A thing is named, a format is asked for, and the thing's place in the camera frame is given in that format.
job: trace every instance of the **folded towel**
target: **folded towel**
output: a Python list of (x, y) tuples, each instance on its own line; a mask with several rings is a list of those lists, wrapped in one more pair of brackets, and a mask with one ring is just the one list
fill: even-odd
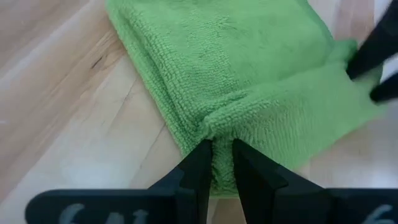
[(211, 194), (236, 195), (235, 138), (294, 169), (373, 118), (373, 71), (352, 82), (305, 0), (108, 0), (145, 86), (186, 156), (213, 140)]

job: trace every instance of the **towel fold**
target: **towel fold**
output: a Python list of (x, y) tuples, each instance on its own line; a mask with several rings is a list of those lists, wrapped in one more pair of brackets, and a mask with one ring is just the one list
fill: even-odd
[(380, 69), (352, 82), (305, 0), (108, 0), (120, 39), (186, 156), (213, 140), (211, 194), (236, 195), (234, 138), (294, 169), (380, 112)]

